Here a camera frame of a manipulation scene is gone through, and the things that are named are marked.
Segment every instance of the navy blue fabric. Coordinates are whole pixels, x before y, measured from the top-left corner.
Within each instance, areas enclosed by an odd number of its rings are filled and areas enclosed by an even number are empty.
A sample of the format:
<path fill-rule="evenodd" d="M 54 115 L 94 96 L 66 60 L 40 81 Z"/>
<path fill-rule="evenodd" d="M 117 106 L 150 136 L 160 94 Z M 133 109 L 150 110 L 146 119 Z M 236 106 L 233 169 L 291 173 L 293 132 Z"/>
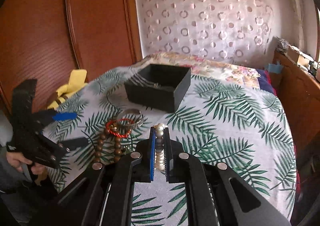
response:
<path fill-rule="evenodd" d="M 273 87 L 268 82 L 268 78 L 265 71 L 257 69 L 257 72 L 260 74 L 260 77 L 258 78 L 260 89 L 275 94 Z"/>

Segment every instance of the wardrobe door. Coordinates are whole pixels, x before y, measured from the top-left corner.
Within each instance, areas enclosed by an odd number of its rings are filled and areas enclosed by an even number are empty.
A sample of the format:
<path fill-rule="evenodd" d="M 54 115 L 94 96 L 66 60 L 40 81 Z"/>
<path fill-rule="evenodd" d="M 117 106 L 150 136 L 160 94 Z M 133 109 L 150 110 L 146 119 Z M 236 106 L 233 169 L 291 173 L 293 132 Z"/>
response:
<path fill-rule="evenodd" d="M 28 78 L 38 84 L 33 111 L 78 68 L 69 40 L 65 0 L 5 0 L 0 8 L 0 90 L 7 108 L 12 90 Z"/>
<path fill-rule="evenodd" d="M 89 81 L 136 62 L 126 0 L 66 0 L 72 44 Z"/>

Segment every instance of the silver screw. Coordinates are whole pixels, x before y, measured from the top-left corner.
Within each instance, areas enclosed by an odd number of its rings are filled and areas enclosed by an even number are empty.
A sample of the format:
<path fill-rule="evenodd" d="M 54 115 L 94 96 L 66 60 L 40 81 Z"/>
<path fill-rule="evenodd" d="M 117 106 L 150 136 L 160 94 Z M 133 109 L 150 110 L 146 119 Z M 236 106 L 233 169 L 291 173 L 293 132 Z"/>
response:
<path fill-rule="evenodd" d="M 221 170 L 226 170 L 228 166 L 226 163 L 221 162 L 217 164 L 217 167 Z"/>
<path fill-rule="evenodd" d="M 188 158 L 189 158 L 189 154 L 182 152 L 182 153 L 179 154 L 179 157 L 180 157 L 181 159 L 188 159 Z"/>
<path fill-rule="evenodd" d="M 96 162 L 96 163 L 94 163 L 94 164 L 92 165 L 92 169 L 93 169 L 93 170 L 99 170 L 99 169 L 101 169 L 101 168 L 102 168 L 102 164 L 99 163 L 99 162 Z"/>
<path fill-rule="evenodd" d="M 137 159 L 137 158 L 141 157 L 141 154 L 140 154 L 139 152 L 132 152 L 132 153 L 130 154 L 130 156 L 131 156 L 132 158 L 134 158 L 134 159 Z"/>

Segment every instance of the bed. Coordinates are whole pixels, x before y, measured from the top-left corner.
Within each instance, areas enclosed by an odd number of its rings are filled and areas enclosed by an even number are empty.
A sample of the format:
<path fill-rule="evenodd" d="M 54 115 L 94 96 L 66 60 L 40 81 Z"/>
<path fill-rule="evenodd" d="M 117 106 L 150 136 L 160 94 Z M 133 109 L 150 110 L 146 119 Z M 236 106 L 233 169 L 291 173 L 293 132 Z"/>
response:
<path fill-rule="evenodd" d="M 190 66 L 191 86 L 179 109 L 165 113 L 128 101 L 124 81 L 150 63 Z M 131 150 L 149 136 L 150 126 L 165 123 L 171 139 L 202 162 L 225 162 L 290 219 L 296 190 L 294 144 L 282 105 L 261 70 L 177 53 L 150 55 L 130 67 L 112 69 L 60 105 L 77 118 L 50 124 L 44 135 L 55 142 L 86 136 L 97 143 L 105 123 L 126 108 L 138 108 L 144 123 L 122 141 Z M 101 160 L 110 164 L 114 141 L 107 138 Z M 68 153 L 60 169 L 48 169 L 62 191 L 94 158 L 92 144 Z M 155 171 L 151 184 L 134 189 L 132 225 L 188 225 L 183 184 L 168 184 Z"/>

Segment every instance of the silver bangle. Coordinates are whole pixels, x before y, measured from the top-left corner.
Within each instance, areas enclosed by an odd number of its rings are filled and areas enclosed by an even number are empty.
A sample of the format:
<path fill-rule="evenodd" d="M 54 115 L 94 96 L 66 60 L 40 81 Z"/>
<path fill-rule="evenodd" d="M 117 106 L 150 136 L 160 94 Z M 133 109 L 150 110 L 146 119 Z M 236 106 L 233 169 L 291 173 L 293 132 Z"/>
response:
<path fill-rule="evenodd" d="M 138 119 L 135 120 L 134 123 L 128 123 L 128 124 L 121 124 L 118 121 L 120 119 L 122 119 L 125 115 L 127 114 L 136 114 L 136 115 L 140 115 L 140 117 Z M 143 124 L 143 115 L 141 115 L 140 110 L 135 109 L 135 108 L 130 108 L 130 109 L 126 109 L 122 112 L 120 112 L 117 116 L 116 116 L 116 123 L 123 128 L 126 129 L 135 129 L 137 127 L 140 127 Z"/>

